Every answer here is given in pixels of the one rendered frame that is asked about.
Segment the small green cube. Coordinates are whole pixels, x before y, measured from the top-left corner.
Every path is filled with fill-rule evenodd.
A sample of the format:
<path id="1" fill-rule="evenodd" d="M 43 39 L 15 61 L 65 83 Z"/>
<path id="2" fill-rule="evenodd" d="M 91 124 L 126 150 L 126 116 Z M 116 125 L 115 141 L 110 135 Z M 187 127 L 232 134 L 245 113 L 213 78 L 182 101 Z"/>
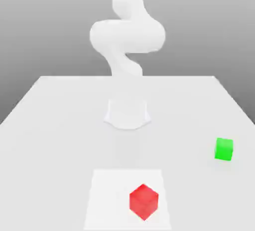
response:
<path id="1" fill-rule="evenodd" d="M 231 161 L 234 151 L 232 139 L 217 138 L 215 145 L 215 159 Z"/>

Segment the small red cube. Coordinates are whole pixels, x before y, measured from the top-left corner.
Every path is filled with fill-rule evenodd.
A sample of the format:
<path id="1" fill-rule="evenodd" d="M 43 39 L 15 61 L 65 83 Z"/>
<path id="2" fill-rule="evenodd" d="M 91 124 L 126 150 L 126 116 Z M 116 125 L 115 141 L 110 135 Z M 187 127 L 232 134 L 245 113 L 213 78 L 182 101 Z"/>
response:
<path id="1" fill-rule="evenodd" d="M 142 220 L 147 220 L 158 209 L 159 194 L 141 184 L 129 194 L 129 209 Z"/>

